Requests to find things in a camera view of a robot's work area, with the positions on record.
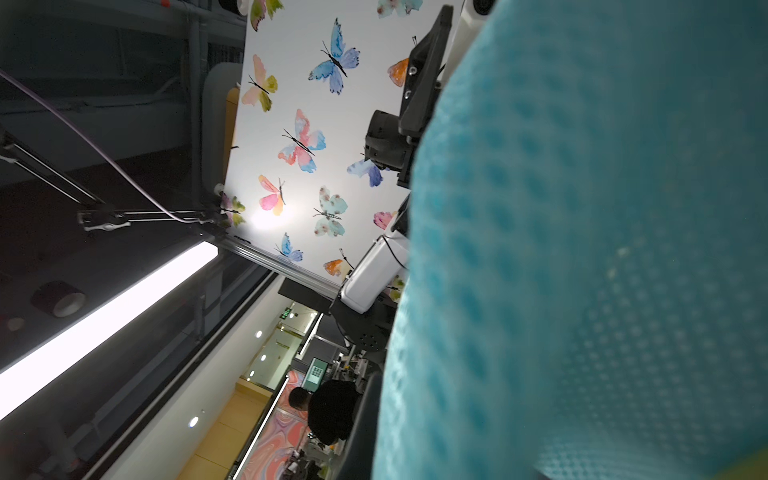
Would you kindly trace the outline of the teal mesh laundry bag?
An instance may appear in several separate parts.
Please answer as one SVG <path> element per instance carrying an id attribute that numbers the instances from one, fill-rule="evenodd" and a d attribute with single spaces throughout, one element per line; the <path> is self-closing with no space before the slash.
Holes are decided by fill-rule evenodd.
<path id="1" fill-rule="evenodd" d="M 497 2 L 409 238 L 374 478 L 766 477 L 765 2 Z"/>

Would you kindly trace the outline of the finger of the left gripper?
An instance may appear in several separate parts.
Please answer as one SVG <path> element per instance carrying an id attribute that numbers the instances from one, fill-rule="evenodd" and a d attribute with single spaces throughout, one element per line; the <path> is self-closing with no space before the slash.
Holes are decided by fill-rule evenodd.
<path id="1" fill-rule="evenodd" d="M 398 130 L 403 136 L 421 137 L 432 117 L 453 11 L 453 6 L 443 5 L 430 31 L 411 50 L 399 115 Z"/>

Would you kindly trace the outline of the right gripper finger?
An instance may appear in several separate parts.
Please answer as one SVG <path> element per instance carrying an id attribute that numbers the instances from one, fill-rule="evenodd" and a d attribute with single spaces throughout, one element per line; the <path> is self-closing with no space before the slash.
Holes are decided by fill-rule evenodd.
<path id="1" fill-rule="evenodd" d="M 377 427 L 382 395 L 383 374 L 377 372 L 367 382 L 355 422 L 334 479 L 369 480 L 372 478 Z"/>

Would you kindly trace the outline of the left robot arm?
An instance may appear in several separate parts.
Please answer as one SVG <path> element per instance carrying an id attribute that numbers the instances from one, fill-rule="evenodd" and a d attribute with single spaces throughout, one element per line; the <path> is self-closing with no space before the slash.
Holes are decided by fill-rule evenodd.
<path id="1" fill-rule="evenodd" d="M 411 50 L 399 113 L 376 110 L 369 123 L 366 158 L 376 167 L 394 171 L 402 188 L 410 186 L 416 150 L 442 91 L 443 57 L 453 14 L 453 6 L 442 6 L 430 31 Z M 362 351 L 381 351 L 388 342 L 396 307 L 384 293 L 406 271 L 409 202 L 403 201 L 385 233 L 352 267 L 330 308 L 345 339 Z"/>

